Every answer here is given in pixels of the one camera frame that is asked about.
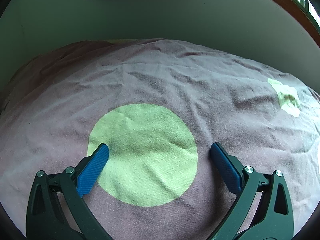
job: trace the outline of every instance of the white wall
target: white wall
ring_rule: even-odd
[[[25,59],[85,39],[179,39],[289,72],[320,92],[319,47],[271,0],[17,2],[27,44]]]

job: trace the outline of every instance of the bed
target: bed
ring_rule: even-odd
[[[320,200],[320,96],[223,51],[165,39],[73,43],[22,66],[0,107],[0,202],[24,234],[36,172],[75,166],[101,142],[110,158],[84,199],[115,240],[206,239],[236,198],[209,159],[215,141],[258,172],[283,172],[295,233]]]

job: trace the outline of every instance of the blue gripper pad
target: blue gripper pad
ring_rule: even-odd
[[[238,196],[242,190],[241,176],[238,171],[216,143],[211,145],[210,156],[227,185],[228,190]]]
[[[80,197],[91,191],[109,159],[109,148],[106,144],[102,144],[97,150],[96,153],[93,153],[94,156],[78,176],[77,191]]]

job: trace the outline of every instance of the wrinkled fabric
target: wrinkled fabric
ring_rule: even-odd
[[[281,109],[269,78],[295,88],[299,117]],[[184,41],[84,41],[27,63],[0,99],[0,201],[23,233],[36,172],[75,166],[98,120],[136,103],[163,106],[185,123],[197,171],[181,196],[152,207],[121,202],[96,183],[84,200],[114,240],[206,239],[235,200],[209,159],[215,141],[258,172],[283,172],[295,233],[320,199],[319,95],[253,60]]]

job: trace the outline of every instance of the blue textured pad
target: blue textured pad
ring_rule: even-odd
[[[92,157],[87,166],[78,176],[77,191],[82,197],[88,194],[97,178],[99,177],[102,169],[109,159],[109,148],[107,145],[102,145],[98,152]]]
[[[210,156],[227,185],[228,190],[231,193],[239,195],[242,190],[241,176],[216,143],[211,145]]]

